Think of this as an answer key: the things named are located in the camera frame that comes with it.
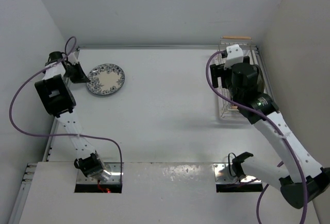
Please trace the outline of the blue floral plate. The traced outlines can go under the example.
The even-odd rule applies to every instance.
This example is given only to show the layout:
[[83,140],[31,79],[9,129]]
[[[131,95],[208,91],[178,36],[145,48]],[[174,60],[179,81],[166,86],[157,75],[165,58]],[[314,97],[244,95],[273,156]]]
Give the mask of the blue floral plate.
[[105,63],[94,67],[87,75],[87,90],[97,96],[108,96],[119,91],[125,82],[125,73],[116,64]]

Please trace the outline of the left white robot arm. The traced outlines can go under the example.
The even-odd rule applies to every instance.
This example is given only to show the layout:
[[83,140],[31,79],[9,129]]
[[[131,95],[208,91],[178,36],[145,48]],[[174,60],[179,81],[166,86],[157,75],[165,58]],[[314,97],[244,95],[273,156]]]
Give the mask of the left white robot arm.
[[103,181],[106,178],[104,162],[95,147],[82,135],[82,126],[74,112],[76,101],[66,83],[67,78],[72,83],[90,81],[78,61],[72,63],[64,59],[64,53],[54,51],[49,54],[44,77],[35,83],[35,88],[47,113],[55,117],[70,135],[76,151],[75,168],[85,177]]

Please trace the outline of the plain dark rim plate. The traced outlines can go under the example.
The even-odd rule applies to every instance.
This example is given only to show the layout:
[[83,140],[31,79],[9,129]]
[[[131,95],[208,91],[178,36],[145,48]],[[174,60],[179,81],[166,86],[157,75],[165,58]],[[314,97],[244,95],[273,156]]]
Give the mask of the plain dark rim plate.
[[254,64],[253,67],[255,68],[255,71],[258,73],[257,77],[257,91],[264,93],[265,92],[265,80],[263,77],[262,69],[259,65]]

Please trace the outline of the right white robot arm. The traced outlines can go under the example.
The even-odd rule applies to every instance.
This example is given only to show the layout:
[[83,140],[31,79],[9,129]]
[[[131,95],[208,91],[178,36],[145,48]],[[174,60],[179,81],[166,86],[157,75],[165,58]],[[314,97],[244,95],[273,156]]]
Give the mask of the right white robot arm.
[[206,64],[206,79],[220,98],[237,106],[270,143],[281,159],[281,166],[268,166],[250,152],[235,156],[228,169],[234,179],[253,176],[279,190],[295,209],[308,203],[329,188],[329,168],[323,167],[303,147],[284,121],[273,98],[265,92],[261,68],[243,57],[231,66]]

